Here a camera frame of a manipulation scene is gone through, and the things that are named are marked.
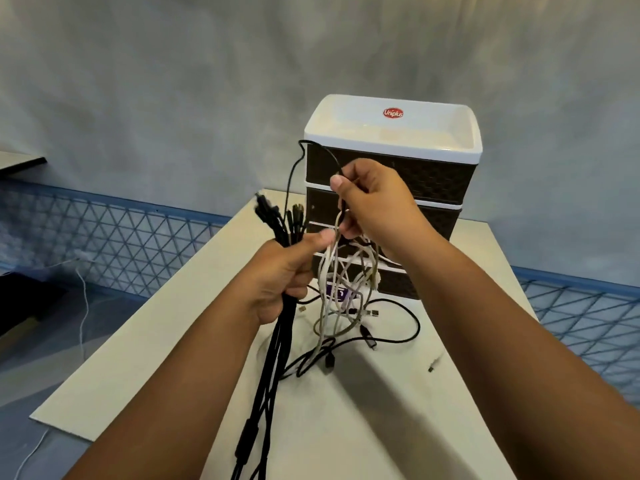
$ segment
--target person's right arm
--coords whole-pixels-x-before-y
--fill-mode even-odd
[[[404,266],[516,476],[640,478],[640,413],[441,237],[395,170],[359,159],[343,172],[340,230]]]

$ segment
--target red logo sticker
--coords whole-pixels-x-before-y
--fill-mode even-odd
[[[385,112],[382,114],[384,114],[386,118],[395,120],[396,118],[402,118],[404,116],[404,111],[399,107],[389,107],[385,109]]]

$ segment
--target person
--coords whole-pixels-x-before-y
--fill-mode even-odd
[[[395,170],[359,159],[343,172],[331,179],[349,208],[341,233],[404,266],[517,478],[640,478],[638,411],[437,234]],[[66,480],[199,478],[258,327],[282,292],[306,295],[311,257],[332,240],[265,243]]]

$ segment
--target geometric pattern wall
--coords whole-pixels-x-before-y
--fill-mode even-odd
[[[519,279],[540,323],[640,407],[640,297]]]
[[[143,297],[155,293],[228,217],[0,180],[0,263]]]

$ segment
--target desk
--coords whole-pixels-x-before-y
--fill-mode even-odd
[[[283,207],[284,193],[265,194]],[[293,194],[290,204],[304,199]],[[95,440],[197,316],[272,237],[249,202],[31,418]],[[487,224],[460,220],[451,241],[534,315]],[[301,379],[280,385],[271,434],[271,478],[514,478],[451,359],[444,355],[438,368],[427,372],[444,347],[422,304],[399,301],[420,319],[418,339],[405,345],[380,344],[376,351],[357,342],[342,348],[349,350],[337,355],[334,373],[325,376],[315,367]],[[402,310],[389,304],[380,304],[379,310],[380,320],[371,322],[375,334],[411,334],[412,320]],[[292,357],[313,345],[310,323],[317,315],[312,305],[296,319]],[[273,325],[261,327],[252,345],[204,479],[231,475],[272,329]],[[253,449],[246,478],[257,464],[259,450]]]
[[[47,160],[44,157],[0,152],[0,177],[6,177],[12,173],[26,170],[32,166],[41,165],[46,162]]]

